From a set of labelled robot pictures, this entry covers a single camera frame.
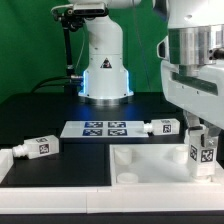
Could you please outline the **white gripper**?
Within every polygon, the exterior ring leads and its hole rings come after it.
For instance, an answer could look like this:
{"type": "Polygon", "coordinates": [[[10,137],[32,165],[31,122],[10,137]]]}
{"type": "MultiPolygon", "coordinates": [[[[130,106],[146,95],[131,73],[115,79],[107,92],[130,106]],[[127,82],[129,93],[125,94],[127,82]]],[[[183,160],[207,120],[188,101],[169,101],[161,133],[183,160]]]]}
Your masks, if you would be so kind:
{"type": "Polygon", "coordinates": [[[196,77],[181,76],[179,66],[169,62],[168,37],[157,45],[157,56],[162,59],[160,71],[166,100],[185,110],[189,131],[203,129],[199,118],[209,122],[206,146],[217,147],[221,129],[224,130],[224,61],[202,66],[196,77]]]}

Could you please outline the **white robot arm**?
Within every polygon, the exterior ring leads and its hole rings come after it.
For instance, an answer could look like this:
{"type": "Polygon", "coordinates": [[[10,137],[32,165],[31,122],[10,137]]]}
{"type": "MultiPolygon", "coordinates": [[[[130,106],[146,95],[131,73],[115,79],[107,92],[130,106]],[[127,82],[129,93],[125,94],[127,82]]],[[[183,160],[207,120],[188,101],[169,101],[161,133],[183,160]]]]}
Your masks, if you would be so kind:
{"type": "MultiPolygon", "coordinates": [[[[123,66],[123,31],[109,17],[141,0],[69,0],[71,14],[89,32],[89,66],[80,96],[95,101],[133,95],[123,66]]],[[[224,0],[152,0],[168,22],[157,45],[167,101],[183,109],[191,139],[204,145],[224,130],[224,0]]]]}

